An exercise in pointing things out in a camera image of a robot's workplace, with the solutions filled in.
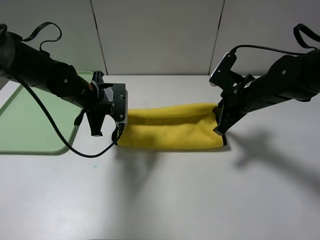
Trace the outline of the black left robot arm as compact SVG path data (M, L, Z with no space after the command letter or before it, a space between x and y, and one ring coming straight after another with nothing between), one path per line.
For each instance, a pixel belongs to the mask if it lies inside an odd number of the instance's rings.
M122 135L128 116L128 92L124 83L106 83L102 71L93 72L91 81L77 74L67 63L54 60L42 48L26 43L50 25L40 24L29 37L10 32L6 24L0 25L0 76L6 80L25 83L63 99L81 108L74 125L79 126L86 116L93 137L101 137L101 128L107 115L116 124L111 140L114 144Z

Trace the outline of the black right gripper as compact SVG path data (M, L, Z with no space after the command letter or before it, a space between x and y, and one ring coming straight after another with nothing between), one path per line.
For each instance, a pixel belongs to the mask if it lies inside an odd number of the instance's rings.
M231 90L228 92L223 90L221 94L222 100L214 109L217 126L213 131L220 136L225 135L234 124L244 117L245 114L240 113L239 110L240 99L245 86L250 85L255 80L255 77L251 74L246 76L231 74L230 80L233 83Z

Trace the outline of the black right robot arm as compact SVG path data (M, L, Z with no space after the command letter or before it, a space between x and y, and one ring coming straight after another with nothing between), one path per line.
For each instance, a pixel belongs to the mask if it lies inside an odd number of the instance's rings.
M320 52L284 55L258 78L245 77L231 70L237 57L226 53L211 74L209 82L222 89L221 101L213 110L223 136L246 114L289 100L309 102L320 92Z

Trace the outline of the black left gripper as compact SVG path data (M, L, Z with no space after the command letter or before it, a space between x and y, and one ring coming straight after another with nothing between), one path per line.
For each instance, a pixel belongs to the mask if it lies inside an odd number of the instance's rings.
M89 123L91 135L93 137L102 137L101 128L105 120L105 116L114 116L114 96L116 90L115 83L106 83L103 80L104 73L95 71L92 76L90 85L93 89L94 100L89 108L83 108L79 114L79 122L81 123L86 113ZM111 140L114 145L118 145L118 140L121 138L125 128L124 123L116 125L115 130L111 135Z

